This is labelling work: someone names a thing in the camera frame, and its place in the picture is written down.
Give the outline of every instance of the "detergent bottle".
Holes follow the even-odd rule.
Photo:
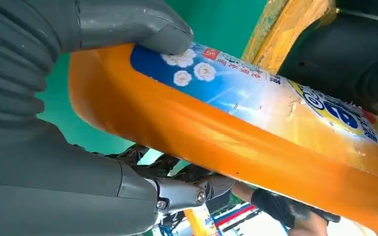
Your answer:
[[[378,117],[196,43],[72,55],[91,125],[358,221],[378,233]]]

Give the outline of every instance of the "orange plastic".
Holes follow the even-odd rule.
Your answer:
[[[70,99],[81,118],[109,133],[345,216],[378,234],[378,147],[370,146],[363,154],[355,147],[350,151],[347,140],[330,136],[332,129],[321,128],[300,102],[295,112],[306,119],[285,119],[292,124],[292,135],[281,138],[136,72],[129,62],[132,49],[124,45],[72,55]],[[321,151],[330,147],[330,155]]]

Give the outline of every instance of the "bottle label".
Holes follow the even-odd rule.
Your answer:
[[[154,80],[281,137],[288,136],[281,130],[281,122],[288,125],[286,120],[299,100],[333,129],[378,144],[377,117],[212,48],[192,43],[182,55],[171,56],[135,46],[131,65]]]

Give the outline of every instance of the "metal bolt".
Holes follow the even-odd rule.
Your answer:
[[[159,201],[157,201],[156,207],[157,207],[157,209],[164,210],[167,207],[167,202],[165,202],[163,200],[159,200]]]
[[[205,202],[205,198],[206,198],[206,194],[205,194],[205,191],[203,189],[199,190],[196,193],[196,203],[203,204]]]

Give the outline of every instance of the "red logo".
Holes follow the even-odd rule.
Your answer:
[[[372,113],[370,112],[367,112],[366,110],[364,109],[361,109],[363,111],[363,116],[371,123],[371,124],[374,124],[376,123],[376,117],[375,115],[373,115]]]
[[[206,58],[215,60],[217,58],[217,56],[218,56],[219,53],[220,53],[220,51],[218,51],[216,49],[207,48],[203,52],[203,56],[206,57]]]

